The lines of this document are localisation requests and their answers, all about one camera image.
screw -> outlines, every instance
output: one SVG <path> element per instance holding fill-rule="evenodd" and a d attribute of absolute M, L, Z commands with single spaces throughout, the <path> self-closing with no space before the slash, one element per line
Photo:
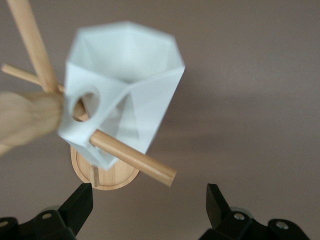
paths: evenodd
<path fill-rule="evenodd" d="M 237 220 L 245 220 L 245 216 L 243 216 L 241 213 L 236 213 L 235 215 L 233 215 L 235 219 Z"/>
<path fill-rule="evenodd" d="M 284 229 L 284 230 L 289 229 L 288 225 L 283 221 L 277 221 L 275 225 L 280 229 Z"/>
<path fill-rule="evenodd" d="M 0 228 L 6 226 L 9 222 L 8 221 L 2 221 L 0 222 Z"/>
<path fill-rule="evenodd" d="M 46 213 L 42 215 L 42 219 L 49 219 L 51 218 L 52 214 L 51 213 Z"/>

round wooden base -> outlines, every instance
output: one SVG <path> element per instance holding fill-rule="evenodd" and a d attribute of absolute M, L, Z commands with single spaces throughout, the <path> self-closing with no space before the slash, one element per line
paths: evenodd
<path fill-rule="evenodd" d="M 138 175 L 139 170 L 118 160 L 109 170 L 91 165 L 80 153 L 71 147 L 72 166 L 84 183 L 92 183 L 99 190 L 115 190 L 129 184 Z"/>

